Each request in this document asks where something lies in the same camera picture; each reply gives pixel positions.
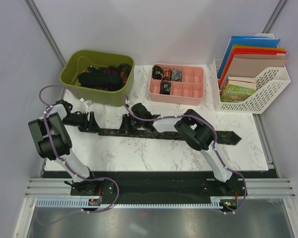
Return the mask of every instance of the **white marble board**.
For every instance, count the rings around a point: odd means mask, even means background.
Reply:
[[[135,66],[135,82],[130,93],[130,105],[142,102],[152,114],[178,115],[192,108],[211,123],[216,130],[233,130],[242,140],[235,146],[218,145],[228,157],[228,166],[239,171],[266,171],[267,162],[252,114],[215,112],[211,70],[205,71],[204,97],[199,106],[152,102],[148,87],[152,65]],[[79,100],[67,91],[64,100],[79,111]],[[93,104],[95,119],[101,128],[119,128],[124,107]],[[210,171],[200,152],[184,141],[98,136],[82,133],[77,127],[66,126],[73,142],[73,151],[93,171]],[[46,171],[64,170],[47,161]]]

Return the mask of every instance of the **red folder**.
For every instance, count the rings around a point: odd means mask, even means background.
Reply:
[[[286,54],[287,51],[284,50],[269,50],[269,49],[258,49],[258,48],[235,48],[233,51],[230,53],[228,60],[226,62],[226,65],[224,67],[222,76],[219,80],[219,87],[223,83],[223,80],[225,78],[225,75],[227,73],[227,70],[230,66],[230,63],[232,62],[234,55],[277,55],[277,54]]]

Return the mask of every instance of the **metal frame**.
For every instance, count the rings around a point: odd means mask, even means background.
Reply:
[[[286,178],[246,178],[247,199],[293,199],[294,191],[289,179]],[[77,198],[71,196],[71,187],[64,181],[66,178],[32,178],[28,185],[25,198]],[[216,199],[232,199],[232,197],[212,197]]]
[[[57,207],[57,208],[105,208],[109,204],[101,204],[100,206],[90,204],[89,200],[97,200],[99,197],[70,197],[70,198],[37,198],[36,207]],[[147,209],[147,208],[197,208],[197,209],[222,209],[220,206],[221,200],[218,198],[212,198],[210,203],[197,203],[197,204],[116,204],[113,208],[137,208],[137,209]]]
[[[66,61],[60,52],[52,34],[50,33],[47,25],[45,24],[37,6],[33,0],[24,0],[32,12],[35,20],[40,26],[44,36],[49,42],[51,48],[54,50],[57,58],[62,66],[65,66]],[[265,25],[262,33],[270,33],[273,25],[276,23],[282,10],[284,9],[288,0],[280,0],[275,7],[270,19]],[[254,120],[259,133],[260,141],[265,153],[268,167],[274,168],[274,156],[269,145],[268,138],[266,136],[265,126],[261,115],[254,115]],[[44,171],[45,162],[43,163],[42,169],[39,176]],[[49,198],[53,199],[84,199],[87,197],[73,197],[70,195],[71,188],[64,184],[64,178],[33,178],[30,180],[25,199],[22,204],[19,219],[13,234],[14,238],[25,238],[28,234],[31,219],[34,213],[34,207],[37,203],[38,198]],[[298,203],[292,189],[291,183],[288,179],[282,178],[250,178],[246,179],[248,196],[247,199],[283,199],[288,218],[296,238],[298,238]],[[213,197],[212,199],[228,199],[229,197]]]

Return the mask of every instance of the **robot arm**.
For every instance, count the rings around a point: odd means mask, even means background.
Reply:
[[[58,160],[54,155],[52,145],[43,123],[43,117],[29,122],[29,128],[39,155],[42,158],[48,158],[49,160],[54,160],[60,164],[71,175],[73,182],[79,183],[82,182],[83,179],[75,176],[69,168],[85,178],[90,176],[90,172],[88,167],[84,165],[72,151],[70,136],[62,122],[62,120],[68,115],[68,111],[69,110],[66,109],[66,105],[56,104],[47,115],[49,130],[52,133],[55,148],[58,155],[64,159],[65,163]]]
[[[185,115],[192,115],[203,119],[192,109],[187,110]],[[208,126],[193,118],[185,117],[156,120],[153,123],[153,127],[157,130],[157,132],[179,132],[191,148],[201,152],[210,165],[216,180],[223,183],[227,183],[229,181],[232,176],[232,172],[228,171],[222,165],[215,153],[214,148],[212,147],[215,139],[214,134]],[[217,152],[220,154],[224,163],[227,164],[227,159],[223,156],[223,153],[219,148],[217,148]]]
[[[73,184],[71,184],[71,186],[79,190],[82,186],[86,186],[88,182],[77,177],[73,171],[85,178],[93,178],[93,175],[89,168],[84,165],[72,151],[72,142],[64,126],[65,122],[66,124],[72,123],[73,125],[79,125],[77,122],[79,120],[76,118],[87,118],[87,115],[71,114],[71,109],[71,104],[63,100],[59,101],[52,106],[52,109],[48,113],[47,117],[49,130],[52,133],[52,138],[57,153],[65,160],[66,164],[55,157],[49,137],[47,136],[45,125],[43,123],[43,117],[29,122],[29,128],[39,155],[42,158],[48,158],[49,160],[54,160],[59,163],[72,176]],[[131,109],[136,116],[141,118],[156,119],[160,117],[160,115],[151,115],[151,113],[148,112],[140,103],[135,104]],[[203,119],[192,109],[187,110],[185,115],[192,115]],[[191,148],[201,152],[211,166],[217,181],[229,186],[231,186],[230,184],[234,182],[232,172],[224,168],[212,147],[213,141],[215,139],[214,133],[208,126],[199,120],[195,120],[190,117],[184,117],[156,120],[154,122],[147,123],[135,119],[133,123],[137,128],[142,127],[152,133],[177,131]],[[226,163],[226,159],[222,156],[223,154],[221,151],[217,149],[217,152],[221,154],[224,163]]]

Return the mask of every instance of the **white wall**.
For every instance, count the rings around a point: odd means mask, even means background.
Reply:
[[[0,0],[0,238],[12,236],[29,178],[38,175],[28,122],[42,115],[38,91],[61,66],[23,0]],[[44,97],[53,102],[60,90]]]
[[[203,64],[232,35],[261,33],[278,0],[34,0],[66,60],[94,49],[155,62]]]
[[[298,198],[298,0],[289,1],[272,29],[288,50],[291,83],[263,115],[279,173],[290,178]]]

